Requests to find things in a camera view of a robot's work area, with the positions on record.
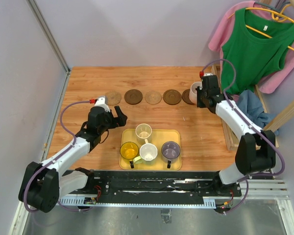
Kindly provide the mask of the pink mug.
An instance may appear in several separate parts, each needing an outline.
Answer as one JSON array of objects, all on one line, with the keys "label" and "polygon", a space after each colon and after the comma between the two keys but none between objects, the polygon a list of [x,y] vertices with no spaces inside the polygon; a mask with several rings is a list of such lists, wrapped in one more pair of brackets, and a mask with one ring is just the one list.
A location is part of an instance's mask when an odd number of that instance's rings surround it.
[{"label": "pink mug", "polygon": [[200,87],[202,89],[202,82],[198,81],[191,85],[189,91],[189,99],[193,104],[197,104],[197,88]]}]

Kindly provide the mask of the dark brown wooden coaster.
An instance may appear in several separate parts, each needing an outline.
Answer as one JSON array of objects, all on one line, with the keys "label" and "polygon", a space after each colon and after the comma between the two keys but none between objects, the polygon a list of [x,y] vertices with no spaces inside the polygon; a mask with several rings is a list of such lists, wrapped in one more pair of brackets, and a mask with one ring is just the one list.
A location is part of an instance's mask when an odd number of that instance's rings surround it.
[{"label": "dark brown wooden coaster", "polygon": [[143,94],[140,90],[131,89],[125,93],[124,99],[125,99],[126,103],[128,103],[130,105],[136,105],[142,101]]},{"label": "dark brown wooden coaster", "polygon": [[181,93],[177,90],[170,89],[164,92],[163,100],[169,105],[177,105],[182,99]]},{"label": "dark brown wooden coaster", "polygon": [[183,93],[182,93],[182,99],[186,104],[189,105],[194,105],[194,103],[190,100],[189,98],[189,94],[190,94],[190,89],[186,89]]}]

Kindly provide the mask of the purple black mug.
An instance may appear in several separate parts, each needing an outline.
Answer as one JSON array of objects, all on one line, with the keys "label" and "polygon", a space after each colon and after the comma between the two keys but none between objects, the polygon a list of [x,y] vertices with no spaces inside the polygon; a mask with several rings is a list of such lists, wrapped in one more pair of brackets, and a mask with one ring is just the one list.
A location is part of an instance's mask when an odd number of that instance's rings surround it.
[{"label": "purple black mug", "polygon": [[167,169],[171,169],[174,162],[177,161],[181,153],[179,144],[174,141],[165,142],[161,147],[162,159],[166,163]]}]

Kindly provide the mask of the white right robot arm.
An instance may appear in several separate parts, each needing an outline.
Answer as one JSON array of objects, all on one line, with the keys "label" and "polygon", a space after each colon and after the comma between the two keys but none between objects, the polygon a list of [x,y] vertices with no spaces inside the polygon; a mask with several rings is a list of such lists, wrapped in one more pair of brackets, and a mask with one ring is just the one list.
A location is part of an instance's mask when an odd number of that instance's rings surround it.
[{"label": "white right robot arm", "polygon": [[239,140],[234,163],[219,171],[212,183],[213,192],[223,196],[229,192],[231,184],[276,165],[275,134],[252,123],[228,95],[221,93],[216,75],[203,72],[200,75],[201,86],[196,88],[197,107],[207,108],[219,116]]}]

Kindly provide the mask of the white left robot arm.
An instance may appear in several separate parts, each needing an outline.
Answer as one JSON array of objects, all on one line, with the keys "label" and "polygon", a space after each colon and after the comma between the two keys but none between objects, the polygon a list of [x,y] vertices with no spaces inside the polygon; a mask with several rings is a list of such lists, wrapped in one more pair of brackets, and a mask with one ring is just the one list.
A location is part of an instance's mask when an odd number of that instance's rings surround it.
[{"label": "white left robot arm", "polygon": [[76,168],[72,173],[65,172],[81,157],[90,153],[98,144],[103,143],[101,136],[110,129],[124,127],[127,116],[119,106],[115,106],[117,116],[110,109],[94,106],[88,119],[73,140],[53,157],[41,162],[31,162],[25,170],[19,192],[19,200],[28,212],[50,212],[63,196],[81,190],[91,193],[99,189],[94,173],[84,168]]}]

